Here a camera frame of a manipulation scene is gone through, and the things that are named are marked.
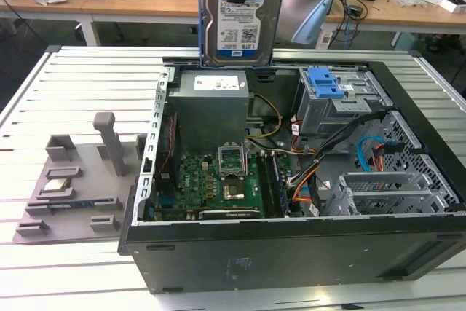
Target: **table surface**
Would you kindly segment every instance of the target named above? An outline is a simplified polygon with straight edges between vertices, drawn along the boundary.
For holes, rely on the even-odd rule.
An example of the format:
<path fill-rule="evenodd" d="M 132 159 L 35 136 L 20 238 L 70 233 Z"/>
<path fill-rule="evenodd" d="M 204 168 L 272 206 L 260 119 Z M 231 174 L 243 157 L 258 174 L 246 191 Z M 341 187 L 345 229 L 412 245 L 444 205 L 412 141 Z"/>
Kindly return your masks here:
<path fill-rule="evenodd" d="M 113 311 L 289 310 L 356 303 L 388 311 L 394 310 L 390 301 L 396 310 L 466 310 L 466 298 L 460 298 L 466 252 L 415 282 L 152 296 L 131 256 L 116 252 L 116 241 L 11 244 L 47 158 L 50 135 L 70 134 L 75 144 L 100 143 L 92 127 L 95 112 L 113 111 L 121 141 L 134 141 L 147 131 L 162 57 L 180 54 L 195 58 L 197 49 L 62 47 L 44 54 L 0 114 L 0 310 L 82 311 L 109 305 Z M 276 50 L 275 55 L 384 61 L 466 164 L 466 114 L 452 100 L 451 88 L 438 77 L 434 81 L 435 72 L 406 52 Z"/>
<path fill-rule="evenodd" d="M 356 0 L 348 0 L 350 4 L 358 4 Z M 368 16 L 363 21 L 367 24 L 384 25 L 423 25 L 464 27 L 466 15 L 452 14 L 434 4 L 426 7 L 401 7 L 396 0 L 363 1 L 368 7 Z M 334 1 L 327 22 L 340 22 L 343 16 L 341 2 Z"/>
<path fill-rule="evenodd" d="M 363 21 L 379 25 L 417 25 L 430 27 L 464 27 L 466 15 L 451 14 L 446 10 L 428 4 L 427 7 L 400 7 L 395 0 L 364 1 L 368 7 L 368 16 Z M 107 15 L 153 15 L 173 17 L 196 17 L 197 0 L 67 0 L 62 4 L 46 7 L 35 4 L 32 0 L 11 0 L 11 5 L 18 10 L 33 12 L 83 12 Z M 8 9 L 0 4 L 0 10 Z M 340 22 L 343 7 L 339 1 L 333 3 L 327 22 Z"/>

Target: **floor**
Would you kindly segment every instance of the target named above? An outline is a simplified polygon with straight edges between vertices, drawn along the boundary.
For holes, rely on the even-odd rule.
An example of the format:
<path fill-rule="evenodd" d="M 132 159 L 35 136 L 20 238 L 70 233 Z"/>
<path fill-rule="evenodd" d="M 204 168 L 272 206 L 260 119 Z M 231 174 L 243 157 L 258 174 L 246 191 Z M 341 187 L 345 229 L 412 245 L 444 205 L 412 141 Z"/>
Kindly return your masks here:
<path fill-rule="evenodd" d="M 18 31 L 13 37 L 6 35 L 4 31 L 0 32 L 0 109 L 6 106 L 45 49 L 24 23 L 17 20 L 16 26 Z M 191 33 L 189 25 L 154 24 L 147 26 L 150 33 L 148 40 L 142 40 L 142 25 L 137 23 L 120 23 L 125 36 L 120 42 L 117 41 L 117 30 L 112 23 L 99 23 L 98 32 L 104 46 L 197 46 L 197 35 Z M 75 37 L 76 23 L 35 20 L 32 22 L 32 27 L 48 44 L 84 45 Z M 390 45 L 393 36 L 394 33 L 391 32 L 361 31 L 355 38 L 352 49 L 393 50 Z M 331 46 L 331 49 L 342 48 L 341 42 L 334 42 Z M 441 54 L 426 52 L 422 39 L 416 42 L 415 48 L 449 81 L 453 79 L 466 59 L 453 49 L 447 49 Z M 460 92 L 466 88 L 466 68 L 458 75 L 454 87 Z"/>

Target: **hard disk drive label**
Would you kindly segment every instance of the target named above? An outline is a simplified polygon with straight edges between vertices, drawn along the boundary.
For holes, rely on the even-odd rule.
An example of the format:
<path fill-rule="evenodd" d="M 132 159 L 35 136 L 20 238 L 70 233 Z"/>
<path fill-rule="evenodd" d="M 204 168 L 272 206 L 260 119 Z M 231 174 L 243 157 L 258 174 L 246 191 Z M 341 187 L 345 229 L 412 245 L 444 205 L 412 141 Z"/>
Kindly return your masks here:
<path fill-rule="evenodd" d="M 264 0 L 245 0 L 244 4 L 218 0 L 217 50 L 229 57 L 247 57 L 258 49 L 261 20 L 257 10 Z"/>
<path fill-rule="evenodd" d="M 237 76 L 196 76 L 194 90 L 239 90 Z"/>

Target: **gray plastic stand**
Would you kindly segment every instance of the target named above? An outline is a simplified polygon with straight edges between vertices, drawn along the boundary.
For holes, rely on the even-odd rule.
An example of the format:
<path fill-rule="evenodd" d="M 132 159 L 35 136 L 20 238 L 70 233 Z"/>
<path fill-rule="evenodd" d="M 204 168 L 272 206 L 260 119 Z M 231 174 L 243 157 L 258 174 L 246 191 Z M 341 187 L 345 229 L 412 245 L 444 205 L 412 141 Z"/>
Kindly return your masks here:
<path fill-rule="evenodd" d="M 118 237 L 141 158 L 135 143 L 120 143 L 114 115 L 96 115 L 104 145 L 73 145 L 69 135 L 50 137 L 49 154 L 13 237 L 15 243 L 105 240 Z M 50 181 L 66 187 L 44 191 Z"/>

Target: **motherboard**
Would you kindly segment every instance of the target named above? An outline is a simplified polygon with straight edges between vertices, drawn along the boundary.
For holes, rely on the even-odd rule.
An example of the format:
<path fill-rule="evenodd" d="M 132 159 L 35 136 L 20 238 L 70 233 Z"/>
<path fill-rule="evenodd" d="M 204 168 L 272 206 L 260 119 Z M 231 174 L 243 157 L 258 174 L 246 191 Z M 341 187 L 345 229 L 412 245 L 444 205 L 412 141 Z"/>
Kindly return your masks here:
<path fill-rule="evenodd" d="M 158 193 L 156 220 L 283 217 L 291 174 L 286 154 L 183 154 L 174 195 Z"/>

